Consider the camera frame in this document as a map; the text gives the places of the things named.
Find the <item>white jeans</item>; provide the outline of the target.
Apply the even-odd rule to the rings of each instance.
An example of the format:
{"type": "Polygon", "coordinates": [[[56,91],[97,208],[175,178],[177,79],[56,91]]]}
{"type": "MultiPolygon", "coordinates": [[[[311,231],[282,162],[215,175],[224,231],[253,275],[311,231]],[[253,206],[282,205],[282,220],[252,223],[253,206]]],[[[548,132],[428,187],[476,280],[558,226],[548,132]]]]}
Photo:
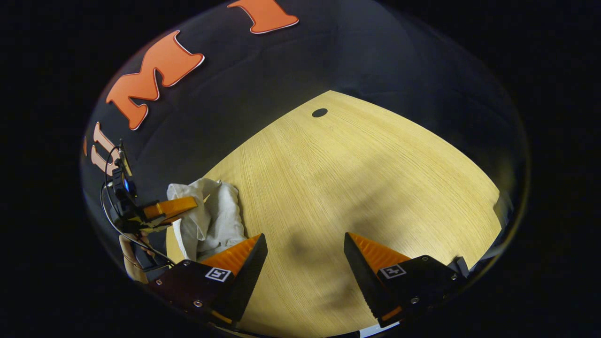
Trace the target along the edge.
{"type": "Polygon", "coordinates": [[[247,240],[238,196],[238,189],[228,182],[206,177],[168,186],[169,200],[193,197],[197,202],[172,225],[185,260],[201,262],[247,240]]]}

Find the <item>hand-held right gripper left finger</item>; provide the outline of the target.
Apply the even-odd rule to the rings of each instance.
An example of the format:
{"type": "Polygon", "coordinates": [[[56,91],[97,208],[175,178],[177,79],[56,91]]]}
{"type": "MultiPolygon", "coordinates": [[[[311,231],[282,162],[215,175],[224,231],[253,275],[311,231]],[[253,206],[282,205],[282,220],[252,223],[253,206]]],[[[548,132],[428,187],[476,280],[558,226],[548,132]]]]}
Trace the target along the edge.
{"type": "Polygon", "coordinates": [[[268,255],[261,233],[195,262],[183,260],[148,283],[161,301],[202,323],[236,327],[268,255]]]}

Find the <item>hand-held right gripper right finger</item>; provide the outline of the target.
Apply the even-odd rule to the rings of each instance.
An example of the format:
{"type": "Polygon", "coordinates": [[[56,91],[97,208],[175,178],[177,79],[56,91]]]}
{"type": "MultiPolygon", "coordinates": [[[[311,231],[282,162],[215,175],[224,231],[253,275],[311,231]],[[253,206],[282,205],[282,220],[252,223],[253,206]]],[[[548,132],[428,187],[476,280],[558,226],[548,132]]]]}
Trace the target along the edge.
{"type": "Polygon", "coordinates": [[[410,258],[351,232],[344,235],[344,254],[370,312],[384,327],[430,313],[468,282],[460,256],[447,264],[430,255],[410,258]]]}

